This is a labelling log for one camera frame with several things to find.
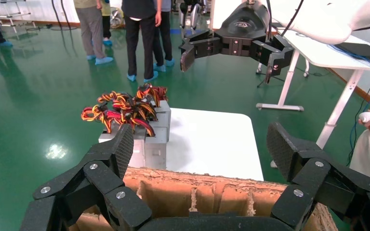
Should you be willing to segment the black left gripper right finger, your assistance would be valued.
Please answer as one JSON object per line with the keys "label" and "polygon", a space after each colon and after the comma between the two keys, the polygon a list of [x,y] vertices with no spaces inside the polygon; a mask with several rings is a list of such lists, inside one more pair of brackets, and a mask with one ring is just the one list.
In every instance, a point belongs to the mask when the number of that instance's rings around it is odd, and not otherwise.
{"label": "black left gripper right finger", "polygon": [[288,182],[272,218],[300,231],[322,204],[352,230],[370,231],[370,177],[337,163],[315,142],[291,136],[278,122],[268,126],[266,145]]}

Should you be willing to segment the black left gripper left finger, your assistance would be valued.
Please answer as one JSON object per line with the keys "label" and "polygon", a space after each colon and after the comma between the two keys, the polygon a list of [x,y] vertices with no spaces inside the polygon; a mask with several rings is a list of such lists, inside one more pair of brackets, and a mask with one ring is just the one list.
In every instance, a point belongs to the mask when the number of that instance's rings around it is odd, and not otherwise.
{"label": "black left gripper left finger", "polygon": [[20,229],[67,231],[95,206],[113,230],[140,230],[152,211],[123,182],[133,144],[129,125],[123,125],[111,140],[94,144],[75,167],[35,190]]}

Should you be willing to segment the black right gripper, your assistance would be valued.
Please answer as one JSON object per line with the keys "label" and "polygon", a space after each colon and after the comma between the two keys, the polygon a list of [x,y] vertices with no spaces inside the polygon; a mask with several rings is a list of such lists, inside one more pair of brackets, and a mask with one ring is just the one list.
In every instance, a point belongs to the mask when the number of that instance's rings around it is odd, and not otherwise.
{"label": "black right gripper", "polygon": [[180,68],[186,72],[196,59],[216,54],[251,57],[267,67],[264,82],[280,75],[281,69],[290,65],[294,49],[279,34],[266,41],[269,12],[265,5],[241,3],[216,30],[191,34],[184,38]]}

